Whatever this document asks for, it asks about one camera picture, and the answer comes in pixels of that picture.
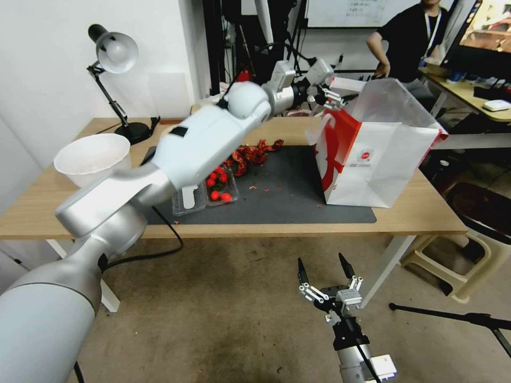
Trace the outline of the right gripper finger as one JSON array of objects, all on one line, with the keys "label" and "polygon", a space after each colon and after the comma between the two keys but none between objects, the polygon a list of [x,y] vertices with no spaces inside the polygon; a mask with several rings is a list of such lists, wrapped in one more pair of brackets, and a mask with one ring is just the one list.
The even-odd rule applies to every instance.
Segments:
[{"label": "right gripper finger", "polygon": [[364,282],[363,277],[355,273],[353,266],[341,252],[338,253],[338,257],[348,282],[346,286],[342,285],[340,287],[339,293],[350,293],[352,295],[356,294],[357,296],[360,296],[360,289]]},{"label": "right gripper finger", "polygon": [[302,258],[298,258],[298,281],[300,294],[312,303],[325,303],[330,300],[330,297],[321,292],[315,286],[309,283],[308,275],[303,264]]}]

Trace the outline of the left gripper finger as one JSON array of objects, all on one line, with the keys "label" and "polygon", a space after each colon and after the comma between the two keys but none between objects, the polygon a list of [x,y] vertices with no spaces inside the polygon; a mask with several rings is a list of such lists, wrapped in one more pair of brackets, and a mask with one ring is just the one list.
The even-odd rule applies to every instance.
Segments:
[{"label": "left gripper finger", "polygon": [[324,99],[332,102],[349,102],[358,97],[357,93],[340,95],[339,93],[331,90],[326,85],[320,86],[320,94]]},{"label": "left gripper finger", "polygon": [[346,101],[341,98],[339,100],[328,98],[324,102],[316,101],[315,112],[323,113],[328,111],[341,110],[346,106]]}]

